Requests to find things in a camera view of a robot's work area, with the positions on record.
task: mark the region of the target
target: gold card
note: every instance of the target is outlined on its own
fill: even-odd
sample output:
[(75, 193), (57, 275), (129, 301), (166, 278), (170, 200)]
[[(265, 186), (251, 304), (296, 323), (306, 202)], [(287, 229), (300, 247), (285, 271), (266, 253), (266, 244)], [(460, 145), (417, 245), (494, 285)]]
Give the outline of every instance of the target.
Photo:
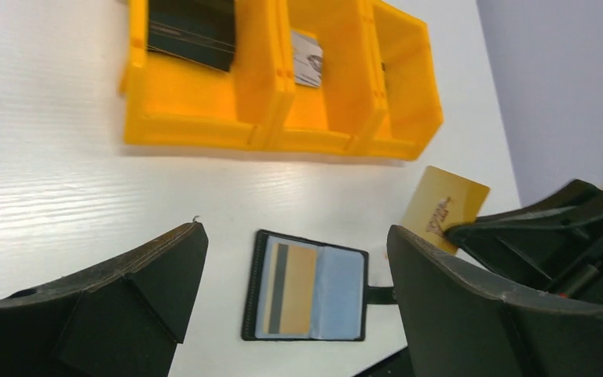
[(437, 167), (427, 167), (401, 225), (441, 250), (455, 254), (457, 247), (446, 241), (444, 230), (475, 221), (488, 192), (485, 185)]
[(317, 251), (277, 243), (265, 301), (265, 333), (305, 335), (311, 328)]

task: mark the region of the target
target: tabletop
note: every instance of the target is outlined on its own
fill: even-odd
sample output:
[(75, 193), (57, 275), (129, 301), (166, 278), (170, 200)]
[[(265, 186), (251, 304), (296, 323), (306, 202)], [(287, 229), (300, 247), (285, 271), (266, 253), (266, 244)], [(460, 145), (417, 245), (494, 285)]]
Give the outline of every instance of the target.
[(492, 188), (482, 214), (519, 207), (477, 7), (393, 5), (429, 25), (445, 123), (413, 163), (200, 148), (127, 148), (116, 84), (128, 11), (116, 0), (0, 0), (0, 298), (128, 251), (199, 216), (210, 239), (171, 376), (351, 376), (405, 345), (398, 308), (367, 312), (365, 342), (243, 342), (258, 229), (371, 253), (424, 168)]

